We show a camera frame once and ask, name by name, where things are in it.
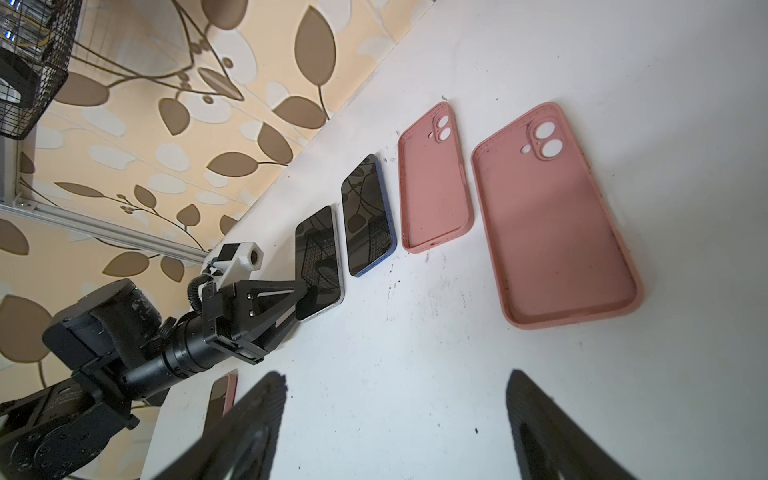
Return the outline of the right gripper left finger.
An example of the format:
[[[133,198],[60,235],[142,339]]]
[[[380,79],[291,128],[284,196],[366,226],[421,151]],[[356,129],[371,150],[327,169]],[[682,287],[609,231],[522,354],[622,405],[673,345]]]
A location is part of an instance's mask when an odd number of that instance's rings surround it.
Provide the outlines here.
[[[159,479],[268,479],[287,400],[286,377],[268,372]]]

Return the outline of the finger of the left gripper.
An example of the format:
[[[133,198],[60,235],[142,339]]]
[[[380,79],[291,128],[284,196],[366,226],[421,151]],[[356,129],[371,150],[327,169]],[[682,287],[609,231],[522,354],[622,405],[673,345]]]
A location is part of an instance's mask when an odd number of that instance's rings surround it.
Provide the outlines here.
[[[299,323],[294,305],[285,308],[279,303],[286,296],[265,296],[256,300],[256,326],[251,342],[260,348],[278,348]]]
[[[303,280],[248,280],[246,284],[252,299],[287,296],[289,299],[301,300],[307,293],[307,284]]]

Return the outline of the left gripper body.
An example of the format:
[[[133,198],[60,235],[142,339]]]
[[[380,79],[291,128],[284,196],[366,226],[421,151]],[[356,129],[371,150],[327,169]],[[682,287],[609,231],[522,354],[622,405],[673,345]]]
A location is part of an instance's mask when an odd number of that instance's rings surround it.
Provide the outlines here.
[[[229,284],[216,292],[205,288],[202,312],[175,327],[154,358],[121,376],[124,394],[153,396],[228,358],[255,365],[276,350],[251,342],[258,298],[250,298],[247,281]],[[296,307],[299,301],[286,296],[279,306]]]

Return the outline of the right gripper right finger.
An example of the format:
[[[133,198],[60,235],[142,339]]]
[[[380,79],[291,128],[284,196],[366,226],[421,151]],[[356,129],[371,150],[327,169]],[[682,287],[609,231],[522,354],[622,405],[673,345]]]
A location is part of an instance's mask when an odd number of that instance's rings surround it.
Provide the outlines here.
[[[523,479],[631,479],[528,375],[515,369],[506,406]]]

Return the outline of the phone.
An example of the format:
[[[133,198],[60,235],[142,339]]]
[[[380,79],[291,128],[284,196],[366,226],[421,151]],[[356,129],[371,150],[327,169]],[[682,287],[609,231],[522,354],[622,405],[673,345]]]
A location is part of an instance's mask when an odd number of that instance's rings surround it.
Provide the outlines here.
[[[237,384],[237,370],[232,370],[214,381],[208,399],[203,433],[213,429],[233,407]]]
[[[341,184],[348,269],[361,277],[397,247],[392,211],[381,162],[366,156]]]
[[[315,318],[344,299],[336,212],[326,205],[295,229],[295,276],[307,293],[296,305],[299,321]]]

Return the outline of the pink phone case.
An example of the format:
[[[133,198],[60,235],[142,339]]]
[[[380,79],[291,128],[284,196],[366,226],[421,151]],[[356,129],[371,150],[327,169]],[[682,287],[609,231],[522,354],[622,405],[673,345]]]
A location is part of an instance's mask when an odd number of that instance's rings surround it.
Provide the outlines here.
[[[535,330],[623,316],[643,283],[561,107],[543,103],[471,155],[502,312]]]
[[[401,240],[417,254],[468,233],[474,212],[458,126],[446,101],[398,140]]]

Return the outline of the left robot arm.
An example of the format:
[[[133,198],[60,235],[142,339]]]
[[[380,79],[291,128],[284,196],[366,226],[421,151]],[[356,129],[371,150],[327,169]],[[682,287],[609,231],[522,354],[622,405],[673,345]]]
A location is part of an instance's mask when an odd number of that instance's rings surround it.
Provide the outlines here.
[[[181,319],[163,319],[129,279],[60,311],[42,335],[68,379],[1,406],[1,475],[62,479],[90,463],[139,420],[132,405],[229,358],[255,365],[296,323],[301,280],[241,280],[203,295]]]

